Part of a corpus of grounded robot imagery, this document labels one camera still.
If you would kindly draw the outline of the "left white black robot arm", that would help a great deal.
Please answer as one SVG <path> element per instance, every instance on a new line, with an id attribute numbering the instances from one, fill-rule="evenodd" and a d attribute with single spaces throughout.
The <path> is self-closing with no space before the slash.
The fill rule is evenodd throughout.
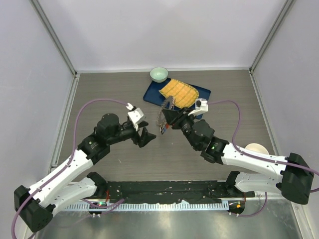
<path id="1" fill-rule="evenodd" d="M 36 233 L 45 228 L 62 208 L 87 197 L 102 198 L 107 182 L 96 172 L 89 173 L 73 186 L 68 186 L 68 183 L 109 154 L 111 145 L 130 139 L 142 148 L 154 140 L 156 135 L 148 132 L 144 118 L 137 110 L 128 112 L 124 123 L 119 123 L 116 114 L 102 116 L 93 133 L 84 138 L 53 172 L 29 187 L 21 185 L 15 189 L 15 218 L 21 218 Z"/>

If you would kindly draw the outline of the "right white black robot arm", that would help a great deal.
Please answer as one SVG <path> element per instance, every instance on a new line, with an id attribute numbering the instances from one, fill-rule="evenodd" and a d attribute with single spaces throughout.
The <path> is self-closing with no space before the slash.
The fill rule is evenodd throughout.
<path id="1" fill-rule="evenodd" d="M 252 175 L 231 173 L 225 184 L 229 196 L 263 191 L 280 193 L 287 200 L 301 205 L 309 202 L 315 172 L 300 155 L 266 155 L 239 148 L 215 137 L 214 129 L 203 119 L 195 121 L 188 108 L 178 111 L 163 109 L 162 113 L 168 125 L 172 129 L 180 129 L 191 147 L 199 151 L 206 161 L 254 171 Z"/>

